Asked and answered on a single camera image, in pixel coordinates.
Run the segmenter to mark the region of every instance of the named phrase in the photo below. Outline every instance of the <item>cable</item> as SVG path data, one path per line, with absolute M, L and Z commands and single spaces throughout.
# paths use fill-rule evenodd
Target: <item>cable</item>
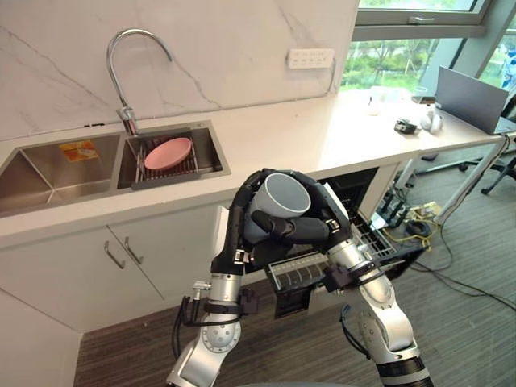
M 442 273 L 436 272 L 435 270 L 432 270 L 428 266 L 426 266 L 424 264 L 420 264 L 419 262 L 414 262 L 414 264 L 423 267 L 425 269 L 424 271 L 432 274 L 435 278 L 437 278 L 439 281 L 441 281 L 443 284 L 445 284 L 448 288 L 453 289 L 453 290 L 455 290 L 458 293 L 462 293 L 462 294 L 464 294 L 466 296 L 469 296 L 469 297 L 489 297 L 489 298 L 492 298 L 492 299 L 502 303 L 503 305 L 507 306 L 508 308 L 510 308 L 510 309 L 512 309 L 512 310 L 514 310 L 516 312 L 516 302 L 512 302 L 508 298 L 505 298 L 503 296 L 498 296 L 496 294 L 488 293 L 488 292 L 486 292 L 483 289 L 477 288 L 476 286 L 465 284 L 464 282 L 461 282 L 461 281 L 458 281 L 458 280 L 454 280 L 453 278 L 445 276 Z M 471 293 L 464 292 L 463 290 L 457 289 L 456 287 L 450 285 L 445 280 L 446 281 L 450 281 L 450 282 L 452 282 L 454 284 L 457 284 L 457 285 L 464 286 L 466 288 L 475 290 L 475 291 L 479 292 L 480 294 L 471 294 Z
M 444 266 L 442 266 L 440 268 L 431 268 L 432 272 L 442 272 L 443 270 L 446 270 L 447 268 L 450 268 L 453 265 L 453 261 L 455 259 L 455 257 L 453 256 L 453 252 L 450 249 L 450 247 L 448 246 L 448 243 L 446 243 L 446 240 L 445 240 L 444 235 L 443 235 L 444 223 L 446 221 L 447 221 L 447 218 L 444 219 L 443 224 L 441 224 L 441 226 L 439 228 L 439 235 L 441 237 L 441 240 L 443 241 L 444 246 L 446 247 L 446 249 L 447 249 L 447 251 L 449 253 L 450 260 L 447 262 L 447 264 L 445 264 Z M 416 272 L 429 273 L 429 270 L 426 270 L 426 269 L 421 270 L 421 269 L 415 268 L 413 266 L 410 266 L 410 268 L 412 270 L 416 271 Z
M 188 320 L 186 318 L 186 315 L 189 300 L 189 297 L 183 297 L 183 299 L 181 300 L 179 311 L 177 312 L 177 316 L 172 328 L 171 345 L 172 352 L 176 360 L 179 359 L 179 356 L 181 355 L 181 324 L 185 325 L 185 327 L 214 327 L 217 325 L 229 325 L 232 323 L 236 323 L 242 318 L 242 315 L 240 314 L 238 317 L 226 321 L 196 322 L 195 320 L 198 316 L 200 302 L 199 300 L 193 300 L 192 309 L 190 311 L 190 320 Z
M 430 221 L 430 220 L 419 220 L 419 222 L 425 222 L 425 223 L 430 223 L 430 224 L 433 224 L 435 225 L 436 223 Z M 411 235 L 411 236 L 407 236 L 407 237 L 404 237 L 404 238 L 394 238 L 385 228 L 382 228 L 381 229 L 384 234 L 391 240 L 393 240 L 394 242 L 406 242 L 407 240 L 412 240 L 412 239 L 420 239 L 421 240 L 421 244 L 424 248 L 427 248 L 428 250 L 431 250 L 431 246 L 430 246 L 430 239 L 431 237 L 435 234 L 435 228 L 432 230 L 432 232 L 428 235 L 428 236 L 421 236 L 421 235 Z
M 405 192 L 403 188 L 393 187 L 394 196 L 400 199 L 402 202 L 406 202 L 408 191 Z
M 358 341 L 355 336 L 348 330 L 346 327 L 346 314 L 351 309 L 351 307 L 348 304 L 345 304 L 342 309 L 340 310 L 340 318 L 339 322 L 342 325 L 342 330 L 344 332 L 344 337 L 346 337 L 347 341 L 351 344 L 352 347 L 354 347 L 358 352 L 360 352 L 362 355 L 365 355 L 366 359 L 371 359 L 371 356 L 369 355 L 369 352 L 366 347 L 364 347 L 360 341 Z

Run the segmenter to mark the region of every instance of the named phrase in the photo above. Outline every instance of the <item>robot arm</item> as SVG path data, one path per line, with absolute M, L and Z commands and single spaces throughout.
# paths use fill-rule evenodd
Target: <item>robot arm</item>
M 244 214 L 253 193 L 271 173 L 281 172 L 299 181 L 312 206 L 305 218 L 280 219 L 261 211 L 253 221 L 269 239 L 252 246 L 243 238 Z M 377 364 L 385 386 L 433 386 L 419 358 L 412 326 L 396 303 L 387 276 L 352 242 L 347 212 L 329 185 L 294 171 L 264 169 L 253 173 L 240 187 L 230 206 L 221 252 L 211 264 L 210 283 L 196 283 L 209 290 L 206 315 L 196 325 L 198 337 L 188 344 L 167 378 L 169 385 L 211 387 L 227 353 L 240 337 L 239 317 L 244 310 L 239 288 L 244 265 L 263 268 L 282 259 L 293 243 L 312 243 L 333 264 L 323 281 L 328 291 L 358 287 L 368 305 L 360 315 L 360 331 L 369 355 Z M 253 257 L 246 260 L 250 252 Z

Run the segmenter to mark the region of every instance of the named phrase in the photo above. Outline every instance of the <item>white cup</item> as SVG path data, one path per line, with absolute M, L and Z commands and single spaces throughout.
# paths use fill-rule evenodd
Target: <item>white cup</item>
M 256 210 L 278 218 L 297 218 L 307 212 L 310 205 L 310 195 L 297 180 L 284 173 L 271 173 L 256 191 L 246 211 L 243 236 L 253 244 L 267 238 L 268 234 L 251 219 Z

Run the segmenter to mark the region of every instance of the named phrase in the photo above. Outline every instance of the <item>faucet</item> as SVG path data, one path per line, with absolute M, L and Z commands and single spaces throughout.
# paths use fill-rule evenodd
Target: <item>faucet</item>
M 145 30 L 141 30 L 139 28 L 128 28 L 126 30 L 120 31 L 118 34 L 114 36 L 114 38 L 110 41 L 107 46 L 106 52 L 106 62 L 107 62 L 107 71 L 109 71 L 111 75 L 111 80 L 113 81 L 114 88 L 116 89 L 117 94 L 119 95 L 120 101 L 122 102 L 122 109 L 117 109 L 120 119 L 122 120 L 123 126 L 126 129 L 126 132 L 129 135 L 137 135 L 138 127 L 136 126 L 136 116 L 135 111 L 132 107 L 129 106 L 125 96 L 123 95 L 122 86 L 120 86 L 119 79 L 114 73 L 113 68 L 113 54 L 114 48 L 119 43 L 120 40 L 129 35 L 143 35 L 148 36 L 149 38 L 154 39 L 160 46 L 163 48 L 165 54 L 167 54 L 168 59 L 172 62 L 172 53 L 169 48 L 165 44 L 161 38 L 157 37 L 153 33 Z

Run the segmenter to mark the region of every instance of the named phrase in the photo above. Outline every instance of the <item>power outlet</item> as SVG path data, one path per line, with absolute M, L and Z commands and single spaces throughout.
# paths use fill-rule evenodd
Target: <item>power outlet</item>
M 333 48 L 292 48 L 287 65 L 289 69 L 327 69 L 331 67 L 334 57 Z

